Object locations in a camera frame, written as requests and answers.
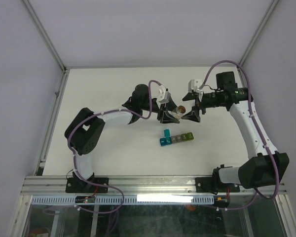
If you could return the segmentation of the clear bottle lid gold inside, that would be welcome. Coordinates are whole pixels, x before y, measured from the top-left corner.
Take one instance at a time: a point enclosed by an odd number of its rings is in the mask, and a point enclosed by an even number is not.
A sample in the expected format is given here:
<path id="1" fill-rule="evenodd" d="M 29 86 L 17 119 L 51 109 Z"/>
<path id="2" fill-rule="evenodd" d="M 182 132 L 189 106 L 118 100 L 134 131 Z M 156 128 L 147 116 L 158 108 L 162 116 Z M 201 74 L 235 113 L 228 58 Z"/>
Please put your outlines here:
<path id="1" fill-rule="evenodd" d="M 185 109 L 184 106 L 179 105 L 179 106 L 177 107 L 177 113 L 178 113 L 178 114 L 183 115 L 185 112 L 186 112 L 186 109 Z"/>

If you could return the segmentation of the clear pill bottle with capsules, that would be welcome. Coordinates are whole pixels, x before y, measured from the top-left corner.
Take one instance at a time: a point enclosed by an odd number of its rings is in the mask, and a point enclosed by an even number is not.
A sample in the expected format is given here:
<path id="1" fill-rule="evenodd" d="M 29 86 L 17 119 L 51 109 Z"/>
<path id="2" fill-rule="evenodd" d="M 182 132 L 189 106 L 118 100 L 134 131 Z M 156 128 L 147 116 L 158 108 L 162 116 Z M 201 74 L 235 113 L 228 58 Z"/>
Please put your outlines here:
<path id="1" fill-rule="evenodd" d="M 178 114 L 178 113 L 177 113 L 177 108 L 176 108 L 175 110 L 171 111 L 170 114 L 171 114 L 175 119 L 177 119 L 177 120 L 180 120 L 180 119 L 182 118 L 182 116 L 184 115 L 184 114 L 183 114 L 183 115 Z"/>

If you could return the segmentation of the multicolour weekly pill organizer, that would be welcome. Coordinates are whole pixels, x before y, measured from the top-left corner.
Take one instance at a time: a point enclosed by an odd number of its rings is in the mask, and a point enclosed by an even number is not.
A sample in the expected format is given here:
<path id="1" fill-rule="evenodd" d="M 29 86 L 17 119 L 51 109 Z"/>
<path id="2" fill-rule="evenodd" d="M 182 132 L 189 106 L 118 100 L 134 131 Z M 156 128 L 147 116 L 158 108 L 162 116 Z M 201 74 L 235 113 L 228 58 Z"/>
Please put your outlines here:
<path id="1" fill-rule="evenodd" d="M 163 135 L 164 137 L 159 139 L 159 143 L 162 147 L 194 140 L 194 135 L 192 132 L 172 135 L 169 129 L 165 129 L 163 131 Z"/>

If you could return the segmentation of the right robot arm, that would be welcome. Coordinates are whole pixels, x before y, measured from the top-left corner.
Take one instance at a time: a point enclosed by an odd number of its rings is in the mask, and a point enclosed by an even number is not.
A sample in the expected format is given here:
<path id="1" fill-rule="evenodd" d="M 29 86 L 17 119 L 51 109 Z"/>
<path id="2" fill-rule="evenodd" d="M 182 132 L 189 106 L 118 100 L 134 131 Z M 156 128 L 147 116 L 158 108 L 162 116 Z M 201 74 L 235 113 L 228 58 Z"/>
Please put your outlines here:
<path id="1" fill-rule="evenodd" d="M 188 83 L 183 101 L 193 100 L 195 105 L 182 118 L 200 122 L 200 116 L 207 109 L 225 107 L 238 125 L 249 160 L 240 167 L 221 165 L 215 168 L 210 182 L 212 192 L 223 192 L 233 184 L 254 190 L 271 185 L 279 188 L 290 160 L 267 136 L 251 93 L 246 87 L 238 87 L 234 72 L 217 74 L 216 83 L 217 88 L 211 93 L 204 93 L 204 84 L 198 80 Z"/>

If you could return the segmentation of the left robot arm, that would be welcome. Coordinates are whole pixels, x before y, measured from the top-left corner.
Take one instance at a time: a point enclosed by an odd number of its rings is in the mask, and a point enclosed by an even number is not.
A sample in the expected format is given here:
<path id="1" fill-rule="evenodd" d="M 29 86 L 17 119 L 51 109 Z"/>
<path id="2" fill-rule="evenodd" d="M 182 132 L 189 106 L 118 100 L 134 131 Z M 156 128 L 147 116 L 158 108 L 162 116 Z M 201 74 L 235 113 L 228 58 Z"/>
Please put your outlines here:
<path id="1" fill-rule="evenodd" d="M 158 84 L 159 93 L 151 96 L 151 83 Z M 68 147 L 74 156 L 74 174 L 78 177 L 76 186 L 83 192 L 93 188 L 94 172 L 91 168 L 92 151 L 104 129 L 135 123 L 138 119 L 149 119 L 157 114 L 160 123 L 179 123 L 185 113 L 183 106 L 177 106 L 168 89 L 157 81 L 139 84 L 129 99 L 119 108 L 95 113 L 83 108 L 65 131 Z"/>

